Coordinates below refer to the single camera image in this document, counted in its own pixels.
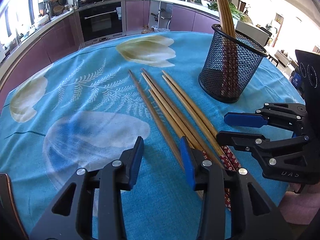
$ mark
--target blue gripper pad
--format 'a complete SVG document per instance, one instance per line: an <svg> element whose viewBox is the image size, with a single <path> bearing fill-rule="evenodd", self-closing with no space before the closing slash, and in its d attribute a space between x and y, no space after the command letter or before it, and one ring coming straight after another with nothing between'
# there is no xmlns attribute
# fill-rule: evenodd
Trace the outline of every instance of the blue gripper pad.
<svg viewBox="0 0 320 240"><path fill-rule="evenodd" d="M187 183L192 188L192 190L195 190L196 188L195 168L190 159L192 152L188 145L188 141L185 137L182 137L180 139L180 154L183 162L183 167L186 173Z"/></svg>
<svg viewBox="0 0 320 240"><path fill-rule="evenodd" d="M230 126L245 126L261 128L268 125L268 120L264 119L261 114L247 114L247 113L226 113L224 122Z"/></svg>
<svg viewBox="0 0 320 240"><path fill-rule="evenodd" d="M136 185L137 183L143 150L144 150L143 138L141 136L138 136L137 141L132 149L132 151L133 152L135 151L136 154L133 157L132 164L130 167L130 173L129 173L130 175L129 175L129 182L128 182L130 189L132 189L133 186Z"/></svg>

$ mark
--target metal pin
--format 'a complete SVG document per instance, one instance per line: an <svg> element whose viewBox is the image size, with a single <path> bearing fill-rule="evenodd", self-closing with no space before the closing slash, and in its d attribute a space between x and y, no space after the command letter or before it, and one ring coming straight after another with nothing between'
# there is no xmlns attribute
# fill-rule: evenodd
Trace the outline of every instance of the metal pin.
<svg viewBox="0 0 320 240"><path fill-rule="evenodd" d="M205 166L205 167L210 167L210 166L212 165L212 162L209 161L209 160L204 160L204 161L202 162L202 165Z"/></svg>
<svg viewBox="0 0 320 240"><path fill-rule="evenodd" d="M245 168L240 168L238 171L241 175L246 175L248 173L248 171Z"/></svg>
<svg viewBox="0 0 320 240"><path fill-rule="evenodd" d="M120 160L115 160L112 162L112 166L114 167L118 167L118 166L121 166L122 162Z"/></svg>
<svg viewBox="0 0 320 240"><path fill-rule="evenodd" d="M274 158L271 158L271 159L269 160L269 164L270 164L270 165L276 165L276 163L277 163L277 161L276 161L276 159L274 159Z"/></svg>
<svg viewBox="0 0 320 240"><path fill-rule="evenodd" d="M85 174L85 169L84 168L79 168L77 170L77 175L83 175L83 174Z"/></svg>

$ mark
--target mesh cup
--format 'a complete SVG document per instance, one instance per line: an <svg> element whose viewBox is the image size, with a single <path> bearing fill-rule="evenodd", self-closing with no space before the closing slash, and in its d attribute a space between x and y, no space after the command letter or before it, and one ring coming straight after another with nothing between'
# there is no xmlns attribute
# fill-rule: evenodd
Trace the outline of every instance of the mesh cup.
<svg viewBox="0 0 320 240"><path fill-rule="evenodd" d="M236 39L212 25L214 35L199 74L202 89L224 103L236 102L257 70L267 51L256 41L236 30Z"/></svg>

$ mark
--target oven handle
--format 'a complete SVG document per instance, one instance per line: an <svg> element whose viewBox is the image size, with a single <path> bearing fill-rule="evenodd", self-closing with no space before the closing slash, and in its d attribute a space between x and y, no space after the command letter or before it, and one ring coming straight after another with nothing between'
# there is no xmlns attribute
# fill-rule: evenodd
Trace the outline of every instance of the oven handle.
<svg viewBox="0 0 320 240"><path fill-rule="evenodd" d="M84 19L86 20L86 19L89 19L89 18L92 18L92 17L96 17L96 16L108 14L108 13L113 13L113 12L117 12L117 10L114 10L114 11L112 11L112 12L107 12L107 13L101 13L101 14L93 15L93 16L90 16L90 17L85 17Z"/></svg>

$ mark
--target blue floral tablecloth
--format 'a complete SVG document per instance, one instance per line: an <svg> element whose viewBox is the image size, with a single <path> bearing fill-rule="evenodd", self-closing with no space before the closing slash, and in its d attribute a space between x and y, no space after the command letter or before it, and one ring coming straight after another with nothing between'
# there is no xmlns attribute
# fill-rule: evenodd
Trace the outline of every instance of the blue floral tablecloth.
<svg viewBox="0 0 320 240"><path fill-rule="evenodd" d="M265 102L303 103L266 58L238 102L224 104L209 97L200 88L198 75L211 40L210 34L170 32L93 45L44 68L8 95L0 117L0 172L11 177L15 203L28 233L77 168L100 169L142 136L145 150L137 184L122 193L128 239L196 238L201 201L187 185L128 70L147 92L140 75L145 68L191 119L162 80L164 69L217 130L258 132L271 140L290 138L290 132L274 127L229 127L223 116L228 111L254 112ZM250 154L234 152L278 204L287 183L264 179ZM226 210L226 214L229 237L230 213Z"/></svg>

